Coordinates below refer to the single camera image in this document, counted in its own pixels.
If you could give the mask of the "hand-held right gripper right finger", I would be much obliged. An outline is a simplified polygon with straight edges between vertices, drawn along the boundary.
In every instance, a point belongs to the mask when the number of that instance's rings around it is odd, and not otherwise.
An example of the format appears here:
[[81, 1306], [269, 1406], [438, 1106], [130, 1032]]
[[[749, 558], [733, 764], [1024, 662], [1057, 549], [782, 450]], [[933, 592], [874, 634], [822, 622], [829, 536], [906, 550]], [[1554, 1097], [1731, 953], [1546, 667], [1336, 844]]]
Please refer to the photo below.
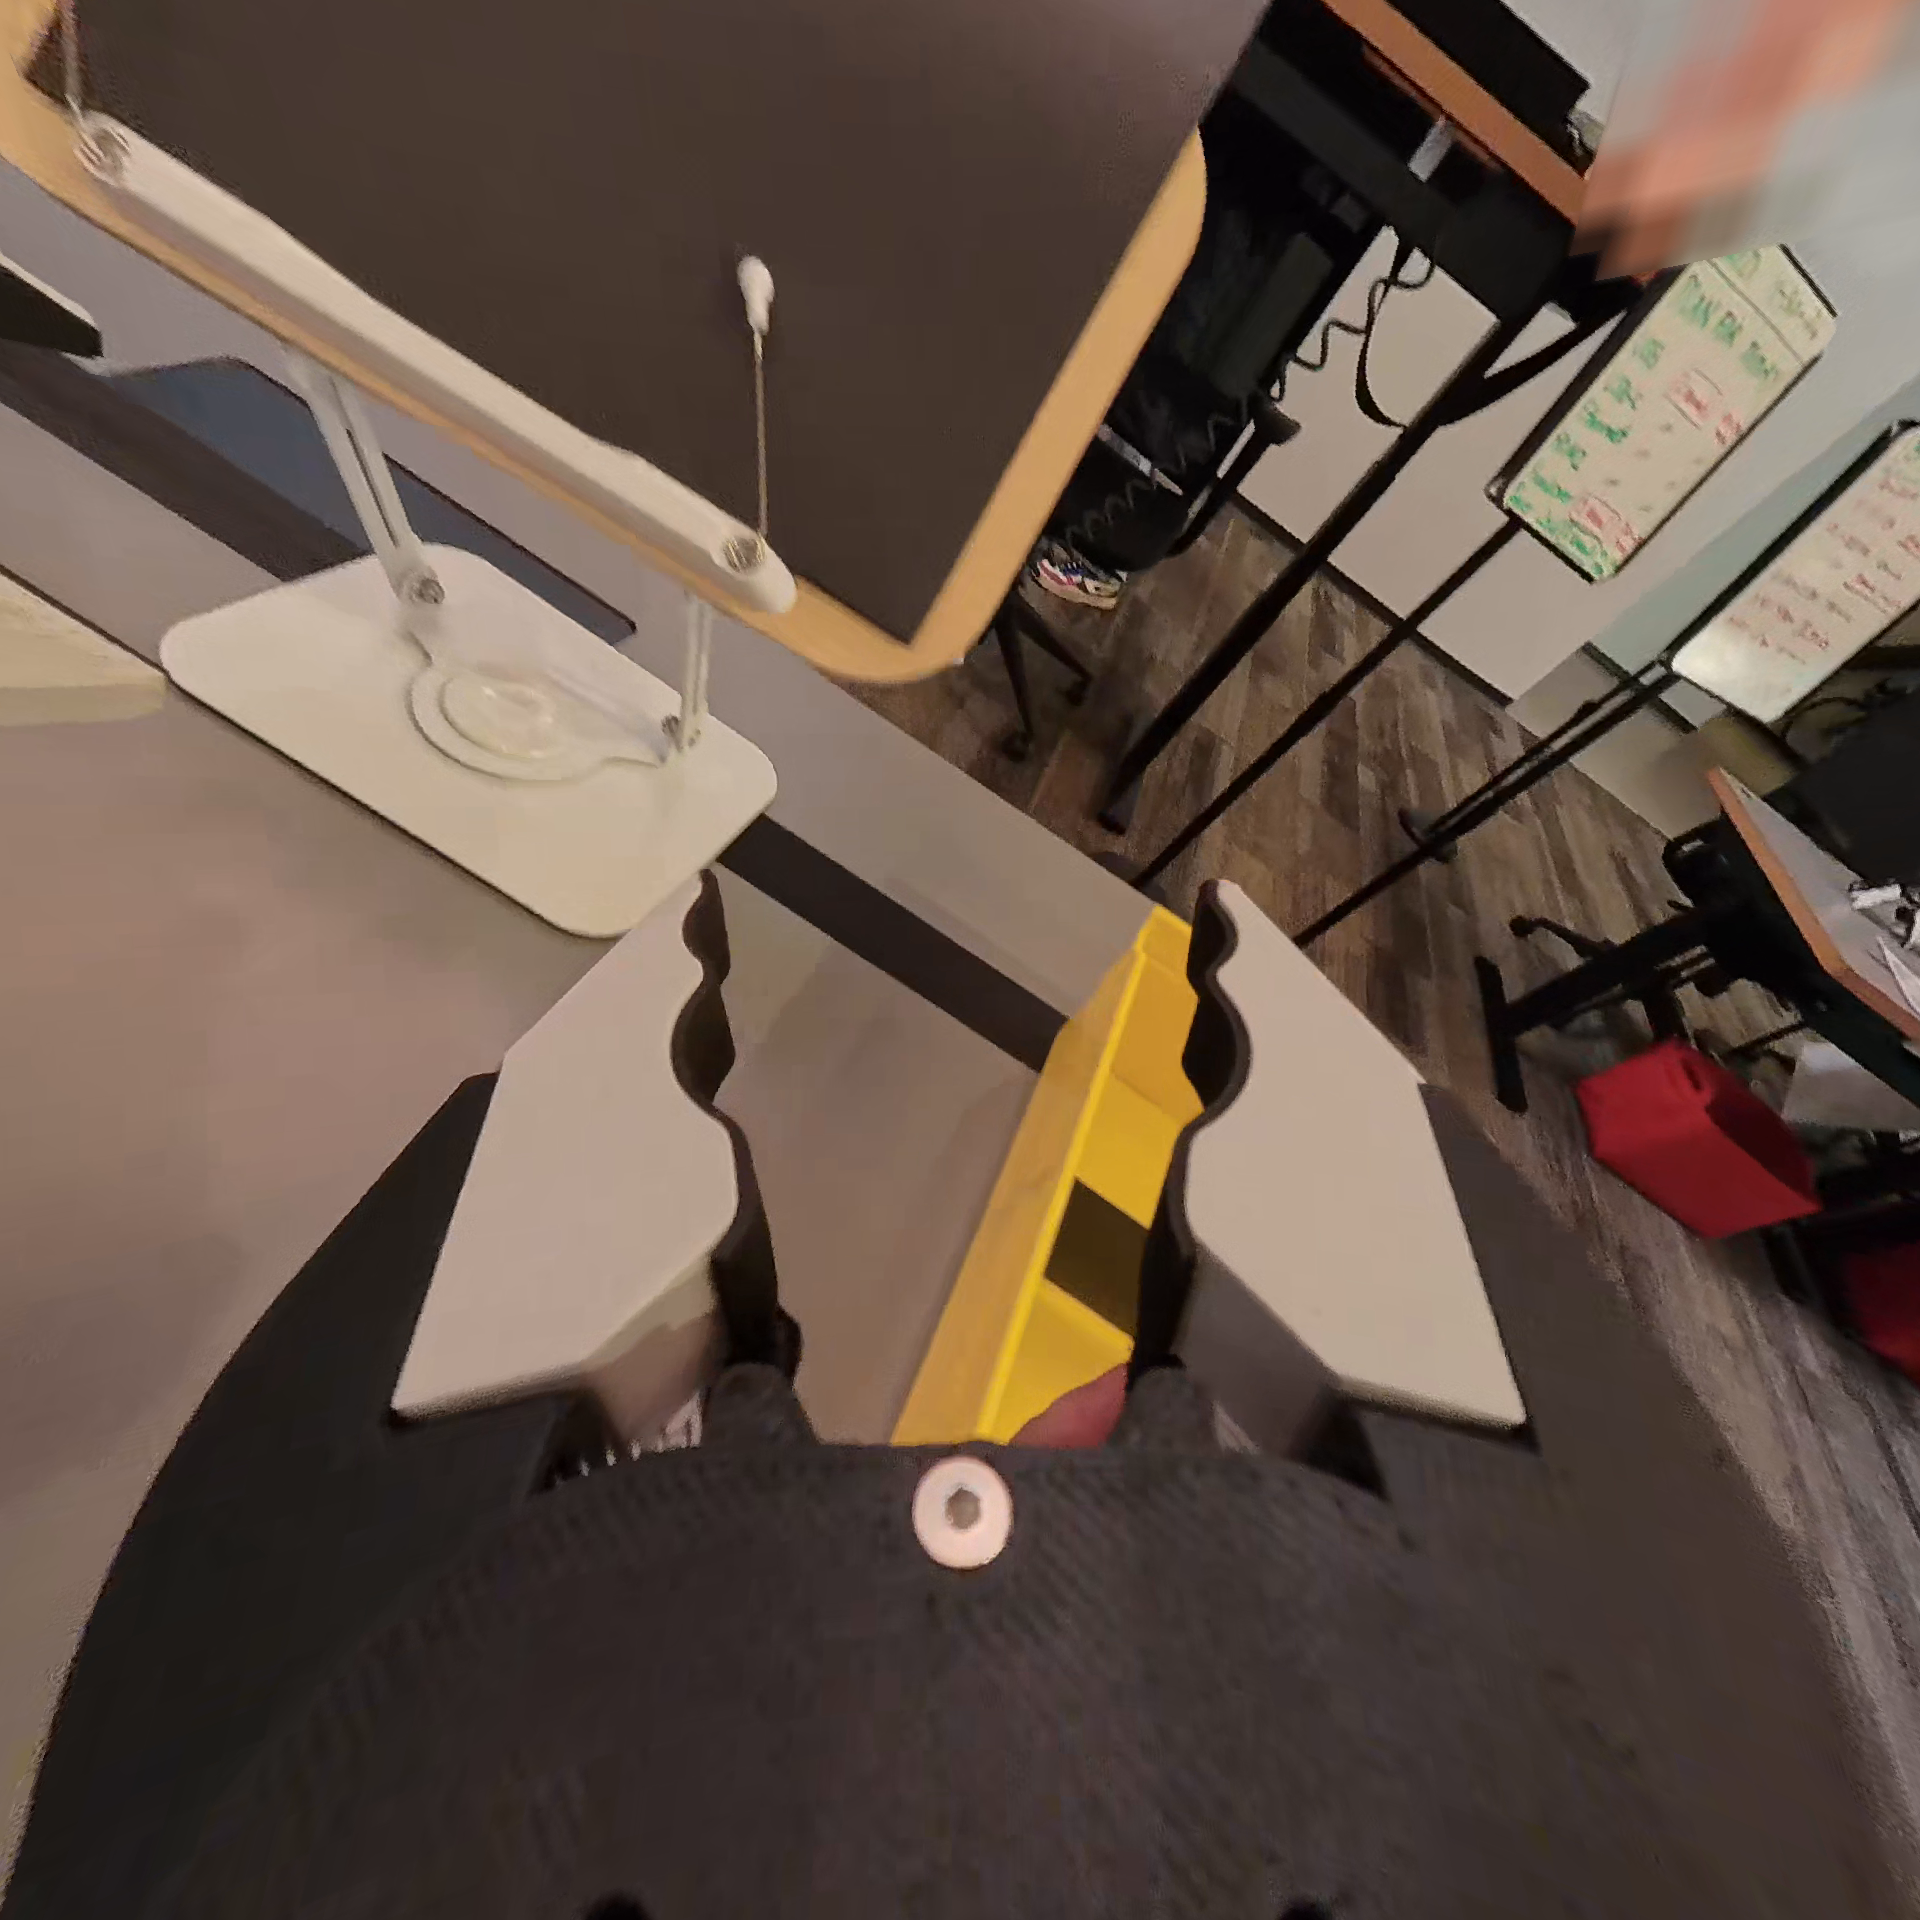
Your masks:
[[1247, 1442], [1343, 1409], [1527, 1424], [1432, 1091], [1235, 882], [1197, 899], [1175, 1138], [1145, 1232], [1134, 1385], [1185, 1371]]

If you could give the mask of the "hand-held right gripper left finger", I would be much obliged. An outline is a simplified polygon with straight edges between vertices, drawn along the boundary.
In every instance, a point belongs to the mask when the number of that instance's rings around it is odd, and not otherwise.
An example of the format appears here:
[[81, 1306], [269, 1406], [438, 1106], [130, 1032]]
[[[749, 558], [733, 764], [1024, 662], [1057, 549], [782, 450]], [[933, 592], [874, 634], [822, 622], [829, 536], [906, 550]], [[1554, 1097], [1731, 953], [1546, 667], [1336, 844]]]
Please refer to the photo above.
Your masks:
[[720, 1110], [730, 926], [704, 872], [503, 1056], [392, 1409], [543, 1395], [670, 1424], [733, 1365], [792, 1376], [753, 1150]]

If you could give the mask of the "yellow plastic bin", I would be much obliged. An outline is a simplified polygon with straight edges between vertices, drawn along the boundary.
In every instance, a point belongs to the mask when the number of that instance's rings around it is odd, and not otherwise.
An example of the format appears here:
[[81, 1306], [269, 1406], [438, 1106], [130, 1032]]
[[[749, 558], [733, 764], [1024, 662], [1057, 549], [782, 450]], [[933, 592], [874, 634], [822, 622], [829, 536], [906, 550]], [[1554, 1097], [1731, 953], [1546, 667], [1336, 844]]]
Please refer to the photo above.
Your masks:
[[1123, 1366], [1145, 1236], [1203, 1102], [1185, 1070], [1191, 928], [1159, 906], [1051, 1043], [894, 1426], [899, 1446], [1008, 1445]]

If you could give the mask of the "red plastic bin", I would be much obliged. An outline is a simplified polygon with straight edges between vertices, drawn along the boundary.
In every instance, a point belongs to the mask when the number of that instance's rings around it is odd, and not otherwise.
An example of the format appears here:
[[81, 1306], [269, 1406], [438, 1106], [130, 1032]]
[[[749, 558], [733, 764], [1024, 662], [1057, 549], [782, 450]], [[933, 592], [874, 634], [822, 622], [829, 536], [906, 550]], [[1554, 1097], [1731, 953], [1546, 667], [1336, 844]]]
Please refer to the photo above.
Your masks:
[[1819, 1211], [1792, 1126], [1694, 1045], [1658, 1040], [1576, 1084], [1591, 1157], [1706, 1242]]
[[1857, 1342], [1919, 1385], [1919, 1242], [1878, 1242], [1841, 1254], [1839, 1291]]

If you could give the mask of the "long office desk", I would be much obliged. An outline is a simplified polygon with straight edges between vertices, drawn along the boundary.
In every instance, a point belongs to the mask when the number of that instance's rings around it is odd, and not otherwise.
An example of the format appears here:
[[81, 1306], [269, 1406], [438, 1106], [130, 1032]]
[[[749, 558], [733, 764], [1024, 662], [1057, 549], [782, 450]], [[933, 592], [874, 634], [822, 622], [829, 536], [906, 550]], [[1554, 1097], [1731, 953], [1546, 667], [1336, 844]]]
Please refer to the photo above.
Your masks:
[[1497, 965], [1475, 960], [1496, 1097], [1525, 1113], [1521, 1038], [1565, 1029], [1616, 1001], [1635, 1001], [1659, 1038], [1680, 1038], [1677, 995], [1698, 965], [1763, 987], [1815, 1036], [1910, 1104], [1919, 1100], [1917, 949], [1857, 906], [1862, 877], [1737, 777], [1709, 776], [1719, 817], [1664, 850], [1682, 904], [1626, 942], [1591, 942], [1543, 918], [1514, 918], [1521, 937], [1550, 932], [1578, 963], [1512, 996]]

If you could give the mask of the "white stand base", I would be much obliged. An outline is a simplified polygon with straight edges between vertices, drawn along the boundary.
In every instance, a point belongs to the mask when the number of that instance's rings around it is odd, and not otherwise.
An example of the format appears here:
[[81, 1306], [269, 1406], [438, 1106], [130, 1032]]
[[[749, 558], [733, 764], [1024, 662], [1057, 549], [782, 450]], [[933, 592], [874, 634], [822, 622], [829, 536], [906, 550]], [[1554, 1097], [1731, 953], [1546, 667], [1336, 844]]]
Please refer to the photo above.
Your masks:
[[551, 928], [614, 939], [778, 796], [773, 762], [461, 547], [440, 602], [376, 560], [174, 625], [173, 684]]

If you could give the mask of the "whiteboard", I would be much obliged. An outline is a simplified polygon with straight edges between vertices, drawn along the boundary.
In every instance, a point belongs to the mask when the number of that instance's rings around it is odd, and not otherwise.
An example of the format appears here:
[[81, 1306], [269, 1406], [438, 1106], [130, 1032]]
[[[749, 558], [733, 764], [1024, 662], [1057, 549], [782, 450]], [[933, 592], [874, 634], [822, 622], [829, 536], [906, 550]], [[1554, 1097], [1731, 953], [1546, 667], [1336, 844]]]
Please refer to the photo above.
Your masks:
[[1786, 245], [1674, 269], [1490, 484], [1494, 508], [1607, 584], [1824, 357], [1839, 309]]
[[1671, 674], [1784, 720], [1919, 602], [1919, 422], [1902, 421], [1669, 657]]

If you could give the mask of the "white board holder bar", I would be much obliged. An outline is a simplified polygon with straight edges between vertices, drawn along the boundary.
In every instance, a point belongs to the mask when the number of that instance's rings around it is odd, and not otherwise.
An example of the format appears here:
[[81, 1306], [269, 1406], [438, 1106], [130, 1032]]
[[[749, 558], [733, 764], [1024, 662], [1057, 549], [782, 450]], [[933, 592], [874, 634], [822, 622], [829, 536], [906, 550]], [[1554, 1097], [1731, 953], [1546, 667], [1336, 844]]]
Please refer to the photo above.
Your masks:
[[229, 280], [302, 337], [509, 450], [743, 605], [770, 618], [795, 605], [790, 565], [745, 521], [455, 352], [146, 137], [83, 110], [77, 146], [103, 192], [145, 234]]

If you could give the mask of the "black board with wooden edge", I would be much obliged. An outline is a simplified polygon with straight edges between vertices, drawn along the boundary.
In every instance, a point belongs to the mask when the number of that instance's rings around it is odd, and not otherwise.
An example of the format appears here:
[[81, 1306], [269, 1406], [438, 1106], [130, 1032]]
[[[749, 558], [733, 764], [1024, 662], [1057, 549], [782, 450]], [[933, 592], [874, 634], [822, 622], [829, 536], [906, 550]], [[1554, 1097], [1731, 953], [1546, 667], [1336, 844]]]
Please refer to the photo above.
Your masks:
[[986, 630], [1197, 246], [1199, 124], [1265, 4], [5, 4], [5, 168], [682, 585], [583, 484], [142, 221], [81, 97], [595, 442], [749, 517], [767, 352], [779, 616], [842, 681]]

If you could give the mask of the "wooden top desk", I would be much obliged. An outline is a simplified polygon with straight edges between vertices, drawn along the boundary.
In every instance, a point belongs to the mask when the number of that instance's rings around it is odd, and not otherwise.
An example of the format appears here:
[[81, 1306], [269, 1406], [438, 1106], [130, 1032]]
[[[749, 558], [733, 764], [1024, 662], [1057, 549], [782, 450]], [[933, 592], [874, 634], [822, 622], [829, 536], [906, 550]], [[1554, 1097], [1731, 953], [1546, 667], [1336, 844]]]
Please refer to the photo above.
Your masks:
[[1562, 152], [1541, 140], [1426, 35], [1405, 4], [1326, 3], [1326, 12], [1360, 37], [1367, 58], [1399, 92], [1424, 105], [1458, 149], [1480, 155], [1487, 181], [1478, 195], [1449, 211], [1441, 208], [1441, 195], [1426, 185], [1378, 181], [1375, 192], [1395, 234], [1424, 251], [1496, 322], [1337, 500], [1282, 573], [1238, 616], [1167, 705], [1142, 723], [1117, 758], [1093, 814], [1106, 832], [1125, 832], [1131, 825], [1152, 764], [1257, 650], [1426, 444], [1490, 402], [1497, 362], [1547, 309], [1569, 273], [1573, 226], [1587, 184]]

